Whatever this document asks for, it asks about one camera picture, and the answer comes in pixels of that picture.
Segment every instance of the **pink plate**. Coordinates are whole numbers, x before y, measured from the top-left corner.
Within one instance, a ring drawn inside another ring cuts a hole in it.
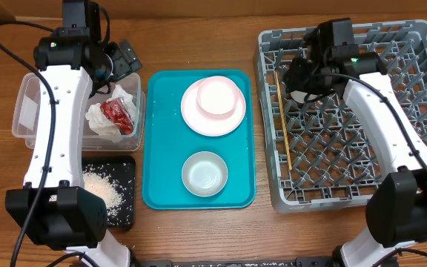
[[[222,136],[235,130],[245,117],[246,101],[239,90],[239,99],[231,115],[227,118],[209,116],[197,104],[197,91],[205,79],[194,82],[184,93],[181,114],[185,123],[194,131],[205,136]]]

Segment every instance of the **pink bowl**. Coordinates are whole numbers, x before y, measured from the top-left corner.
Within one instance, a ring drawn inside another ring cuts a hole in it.
[[[211,117],[224,119],[235,111],[239,88],[224,76],[212,76],[199,85],[197,104]]]

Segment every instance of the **wire grid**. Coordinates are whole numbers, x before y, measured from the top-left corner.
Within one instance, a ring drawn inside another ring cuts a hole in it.
[[[356,42],[363,42],[361,53],[377,52],[387,65],[399,103],[427,144],[427,39],[407,36],[403,25],[385,30],[378,27],[379,33],[373,33],[370,27],[354,29]],[[279,153],[279,186],[287,200],[299,203],[372,195],[382,178],[377,158],[360,122],[337,95],[301,105],[287,96],[284,85],[280,85],[290,140],[288,148],[285,146],[274,70],[279,68],[281,80],[294,57],[307,57],[302,37],[312,30],[273,31],[280,37],[276,47],[273,42],[262,47]],[[291,152],[293,171],[288,170],[285,149]]]

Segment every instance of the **bowl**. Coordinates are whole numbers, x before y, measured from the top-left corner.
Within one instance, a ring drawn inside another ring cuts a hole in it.
[[[198,197],[211,197],[219,193],[227,179],[227,165],[219,155],[212,152],[195,153],[182,166],[184,186]]]
[[[235,110],[239,99],[239,88],[224,76],[204,79],[197,90],[197,104],[208,115],[222,119]]]

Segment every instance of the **white label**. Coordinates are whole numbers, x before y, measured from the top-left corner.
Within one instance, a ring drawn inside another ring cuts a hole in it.
[[[37,103],[27,96],[22,100],[21,114],[19,115],[19,124],[27,129],[34,131],[34,122],[36,121]]]

